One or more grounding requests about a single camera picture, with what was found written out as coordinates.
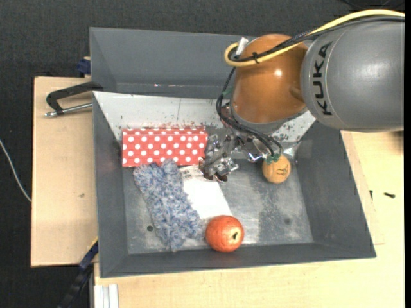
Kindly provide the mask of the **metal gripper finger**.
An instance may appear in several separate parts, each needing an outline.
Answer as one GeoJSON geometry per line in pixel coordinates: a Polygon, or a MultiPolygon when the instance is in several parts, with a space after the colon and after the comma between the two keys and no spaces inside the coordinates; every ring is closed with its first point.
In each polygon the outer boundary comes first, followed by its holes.
{"type": "Polygon", "coordinates": [[[214,177],[219,182],[228,181],[228,175],[239,168],[239,165],[233,159],[221,159],[214,167],[214,177]]]}
{"type": "Polygon", "coordinates": [[[207,180],[213,180],[214,179],[214,175],[210,174],[205,166],[204,160],[200,159],[199,163],[198,163],[198,167],[199,170],[201,172],[201,174],[203,175],[203,177],[207,180]]]}

